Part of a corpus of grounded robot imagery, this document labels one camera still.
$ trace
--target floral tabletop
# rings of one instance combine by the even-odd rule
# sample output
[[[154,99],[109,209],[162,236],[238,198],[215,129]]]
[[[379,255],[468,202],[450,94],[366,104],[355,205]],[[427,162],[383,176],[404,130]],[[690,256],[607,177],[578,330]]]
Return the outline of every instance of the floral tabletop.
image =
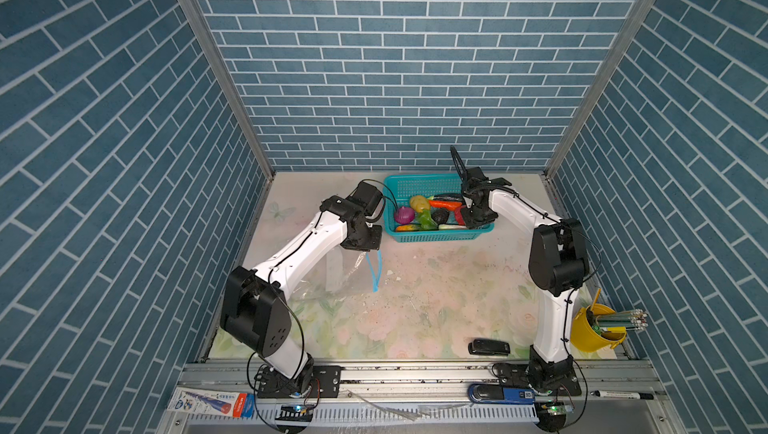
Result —
[[[310,222],[323,199],[346,195],[364,177],[279,174],[244,265],[255,266],[277,252]],[[505,177],[551,209],[537,175]],[[487,337],[509,342],[510,357],[526,359],[538,325],[539,289],[528,275],[530,245],[506,220],[468,241],[397,243],[384,234],[378,292],[372,292],[376,256],[335,248],[304,277],[289,304],[315,358],[461,359],[470,357],[472,339]],[[590,301],[583,288],[576,307]],[[298,329],[291,335],[300,343]],[[243,358],[252,352],[219,330],[209,356]],[[587,354],[572,347],[571,352],[579,359],[615,359],[610,349]]]

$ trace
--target brick tile wallpaper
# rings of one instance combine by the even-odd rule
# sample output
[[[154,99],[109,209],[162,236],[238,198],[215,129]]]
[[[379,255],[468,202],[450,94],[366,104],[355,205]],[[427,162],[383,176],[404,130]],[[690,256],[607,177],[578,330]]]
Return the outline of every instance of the brick tile wallpaper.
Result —
[[[145,432],[264,176],[176,0],[0,0],[0,432]]]
[[[199,0],[277,170],[541,170],[633,0]]]
[[[556,177],[689,432],[768,421],[768,0],[657,0]]]

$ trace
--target purple onion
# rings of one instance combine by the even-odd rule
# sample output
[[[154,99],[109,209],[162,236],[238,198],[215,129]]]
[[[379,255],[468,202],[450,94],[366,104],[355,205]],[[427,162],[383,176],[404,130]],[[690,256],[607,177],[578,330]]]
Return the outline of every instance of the purple onion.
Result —
[[[395,211],[395,221],[398,224],[410,224],[416,217],[416,211],[403,206]]]

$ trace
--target bundle of pencils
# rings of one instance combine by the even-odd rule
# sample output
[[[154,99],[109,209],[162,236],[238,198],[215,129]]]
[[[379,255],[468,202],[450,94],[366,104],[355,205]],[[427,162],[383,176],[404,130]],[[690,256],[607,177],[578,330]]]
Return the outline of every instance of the bundle of pencils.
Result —
[[[626,310],[613,314],[594,316],[592,328],[595,332],[621,332],[621,330],[643,331],[648,327],[648,313],[642,309]]]

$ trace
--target teal plastic basket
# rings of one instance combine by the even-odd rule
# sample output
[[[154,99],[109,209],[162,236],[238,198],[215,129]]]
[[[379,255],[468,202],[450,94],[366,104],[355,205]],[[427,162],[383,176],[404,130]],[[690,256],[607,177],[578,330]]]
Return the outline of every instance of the teal plastic basket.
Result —
[[[462,181],[456,173],[389,176],[384,180],[384,185],[392,190],[399,206],[407,206],[411,197],[418,194],[433,196],[446,192],[458,193],[462,191]],[[480,234],[493,230],[493,224],[489,224],[479,229],[395,232],[395,228],[398,226],[399,224],[395,222],[395,209],[392,203],[388,202],[384,208],[384,228],[397,242],[471,240],[476,239]]]

